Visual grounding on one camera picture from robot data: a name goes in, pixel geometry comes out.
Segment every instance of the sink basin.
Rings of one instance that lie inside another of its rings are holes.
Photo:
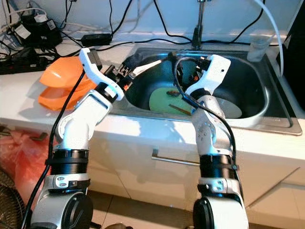
[[[147,64],[163,59],[173,50],[139,48],[136,52],[144,56],[141,63]],[[247,52],[241,51],[179,51],[179,55],[199,58],[211,54],[221,55],[231,60],[231,66],[214,96],[236,105],[242,112],[235,119],[227,117],[233,127],[299,135],[302,130],[271,69],[268,58],[251,63],[246,60]],[[183,78],[188,78],[195,70],[195,63],[183,62]],[[151,111],[149,100],[158,88],[175,88],[172,65],[165,61],[140,74],[133,81],[124,99],[114,103],[112,113],[138,117],[161,118],[190,121],[188,115],[168,114]]]

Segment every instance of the floor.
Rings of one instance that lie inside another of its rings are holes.
[[[192,213],[128,198],[89,191],[94,206],[93,222],[102,229],[116,223],[133,229],[184,229],[193,224]],[[250,229],[274,229],[250,225]]]

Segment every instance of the charger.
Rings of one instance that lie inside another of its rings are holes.
[[[109,45],[111,40],[112,35],[110,33],[89,34],[83,35],[81,44],[84,47]]]

